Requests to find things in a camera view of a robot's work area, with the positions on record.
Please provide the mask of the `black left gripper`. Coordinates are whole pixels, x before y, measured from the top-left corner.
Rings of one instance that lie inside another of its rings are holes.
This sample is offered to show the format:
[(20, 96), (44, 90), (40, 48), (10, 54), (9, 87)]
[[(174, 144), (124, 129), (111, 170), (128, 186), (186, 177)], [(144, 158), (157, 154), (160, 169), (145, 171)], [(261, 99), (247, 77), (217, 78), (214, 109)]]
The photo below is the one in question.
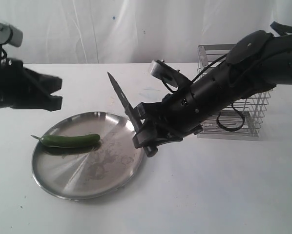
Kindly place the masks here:
[[(29, 84), (25, 72), (34, 78), (40, 87)], [(60, 77), (41, 74), (23, 67), (15, 58), (0, 58), (0, 108), (41, 109), (50, 112), (62, 108), (62, 96), (52, 93), (62, 88)]]

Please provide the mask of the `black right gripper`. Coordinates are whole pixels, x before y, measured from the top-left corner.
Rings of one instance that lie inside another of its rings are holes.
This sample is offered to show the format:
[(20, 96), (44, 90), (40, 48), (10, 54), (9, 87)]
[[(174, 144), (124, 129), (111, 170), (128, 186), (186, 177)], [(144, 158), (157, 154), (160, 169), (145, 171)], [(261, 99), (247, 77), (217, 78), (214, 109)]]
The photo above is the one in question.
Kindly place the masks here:
[(174, 93), (160, 102), (141, 102), (133, 108), (135, 120), (145, 121), (133, 137), (136, 149), (180, 142), (201, 130), (201, 122), (224, 108), (219, 85), (191, 85), (190, 94)]

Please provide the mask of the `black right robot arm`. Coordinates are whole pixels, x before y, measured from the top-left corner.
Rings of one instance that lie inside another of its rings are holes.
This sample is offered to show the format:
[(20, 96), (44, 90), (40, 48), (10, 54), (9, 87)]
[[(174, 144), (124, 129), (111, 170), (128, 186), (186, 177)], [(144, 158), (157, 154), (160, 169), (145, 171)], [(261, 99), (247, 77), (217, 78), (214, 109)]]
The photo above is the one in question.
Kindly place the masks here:
[(152, 75), (176, 88), (162, 101), (140, 103), (134, 109), (143, 121), (136, 130), (136, 148), (181, 141), (202, 130), (209, 117), (240, 99), (292, 85), (292, 27), (273, 22), (273, 33), (255, 31), (220, 57), (220, 63), (193, 80), (160, 60)]

